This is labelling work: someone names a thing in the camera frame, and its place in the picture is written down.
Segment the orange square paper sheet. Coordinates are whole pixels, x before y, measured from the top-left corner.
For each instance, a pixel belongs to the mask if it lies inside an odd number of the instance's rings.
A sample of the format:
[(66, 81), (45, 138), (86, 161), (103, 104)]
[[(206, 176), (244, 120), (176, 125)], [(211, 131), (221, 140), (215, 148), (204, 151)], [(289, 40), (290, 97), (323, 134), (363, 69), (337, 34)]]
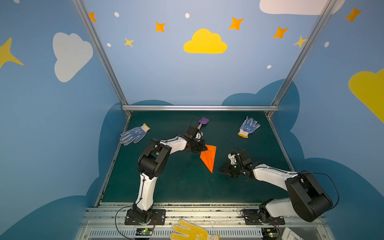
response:
[(201, 152), (200, 158), (211, 173), (213, 173), (217, 147), (206, 145), (207, 150)]

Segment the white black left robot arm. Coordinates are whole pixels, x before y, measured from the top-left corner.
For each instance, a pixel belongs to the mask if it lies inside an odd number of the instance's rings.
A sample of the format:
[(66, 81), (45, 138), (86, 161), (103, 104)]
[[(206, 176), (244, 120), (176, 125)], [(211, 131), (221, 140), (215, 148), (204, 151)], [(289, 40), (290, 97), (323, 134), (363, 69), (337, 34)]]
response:
[(172, 139), (151, 139), (138, 160), (140, 187), (129, 214), (130, 218), (140, 224), (151, 221), (156, 182), (163, 173), (170, 155), (181, 151), (201, 153), (207, 149), (200, 126), (188, 126), (184, 134)]

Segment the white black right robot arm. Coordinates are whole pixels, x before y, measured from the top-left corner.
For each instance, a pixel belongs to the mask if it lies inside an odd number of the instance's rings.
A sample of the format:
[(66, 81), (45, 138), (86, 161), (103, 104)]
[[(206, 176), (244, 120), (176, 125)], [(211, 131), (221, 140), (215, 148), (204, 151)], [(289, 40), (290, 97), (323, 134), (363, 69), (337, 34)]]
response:
[(252, 223), (272, 224), (280, 217), (299, 217), (306, 222), (313, 222), (319, 216), (334, 209), (340, 200), (333, 203), (332, 198), (309, 171), (290, 172), (266, 164), (254, 164), (245, 150), (228, 154), (229, 161), (221, 168), (220, 173), (232, 179), (245, 176), (266, 182), (287, 191), (285, 199), (270, 199), (259, 206), (259, 209), (245, 220)]

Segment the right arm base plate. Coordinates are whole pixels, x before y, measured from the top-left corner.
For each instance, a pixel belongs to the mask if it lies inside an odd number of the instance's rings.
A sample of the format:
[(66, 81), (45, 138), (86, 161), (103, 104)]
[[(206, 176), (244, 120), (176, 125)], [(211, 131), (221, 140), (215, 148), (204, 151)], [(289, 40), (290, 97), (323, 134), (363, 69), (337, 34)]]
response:
[(285, 225), (283, 217), (272, 217), (266, 210), (242, 209), (241, 216), (246, 225)]

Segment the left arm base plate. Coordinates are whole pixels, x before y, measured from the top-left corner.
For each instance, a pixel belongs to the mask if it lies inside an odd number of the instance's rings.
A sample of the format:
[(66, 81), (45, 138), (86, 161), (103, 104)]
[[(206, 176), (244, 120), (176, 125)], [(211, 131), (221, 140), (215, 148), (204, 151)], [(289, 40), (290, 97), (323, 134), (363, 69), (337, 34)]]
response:
[(164, 225), (166, 217), (165, 209), (149, 210), (147, 212), (141, 212), (139, 209), (135, 211), (133, 209), (128, 210), (124, 224), (126, 226), (144, 225), (153, 226)]

